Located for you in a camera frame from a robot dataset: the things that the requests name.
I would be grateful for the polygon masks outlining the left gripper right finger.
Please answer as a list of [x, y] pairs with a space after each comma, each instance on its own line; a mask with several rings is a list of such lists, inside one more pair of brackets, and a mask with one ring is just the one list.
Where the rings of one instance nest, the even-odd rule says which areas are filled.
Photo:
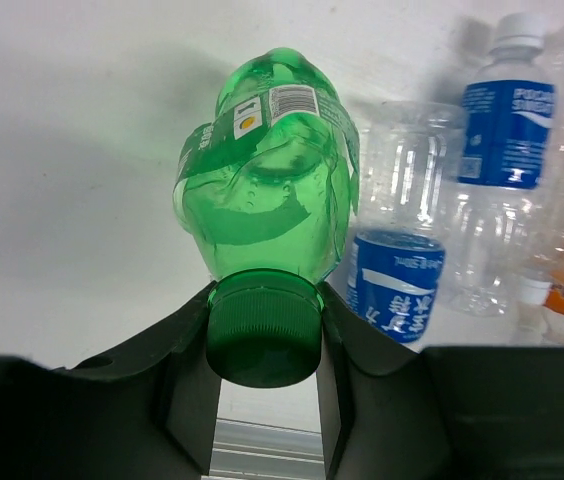
[[564, 479], [564, 348], [414, 352], [319, 292], [328, 478]]

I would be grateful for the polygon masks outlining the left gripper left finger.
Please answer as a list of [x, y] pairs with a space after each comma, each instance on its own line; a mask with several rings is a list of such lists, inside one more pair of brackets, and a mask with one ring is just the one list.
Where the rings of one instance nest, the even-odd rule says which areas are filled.
[[220, 393], [207, 298], [71, 369], [0, 356], [0, 479], [207, 475]]

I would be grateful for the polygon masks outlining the green crushed plastic bottle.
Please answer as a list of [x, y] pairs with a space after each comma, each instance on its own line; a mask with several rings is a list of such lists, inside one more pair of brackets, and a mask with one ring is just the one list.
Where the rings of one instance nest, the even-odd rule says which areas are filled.
[[185, 140], [173, 205], [216, 282], [206, 355], [224, 380], [280, 388], [316, 370], [318, 285], [343, 256], [359, 153], [334, 86], [290, 48], [236, 69]]

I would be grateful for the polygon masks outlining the blue label bottle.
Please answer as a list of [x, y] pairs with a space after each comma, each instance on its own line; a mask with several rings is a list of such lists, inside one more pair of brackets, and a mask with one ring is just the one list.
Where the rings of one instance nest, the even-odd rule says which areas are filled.
[[459, 106], [387, 101], [361, 132], [346, 301], [401, 344], [419, 341], [433, 314], [465, 128]]
[[513, 13], [497, 24], [491, 61], [466, 86], [466, 142], [457, 173], [450, 303], [479, 316], [503, 313], [512, 265], [537, 208], [556, 91], [536, 64], [545, 23]]

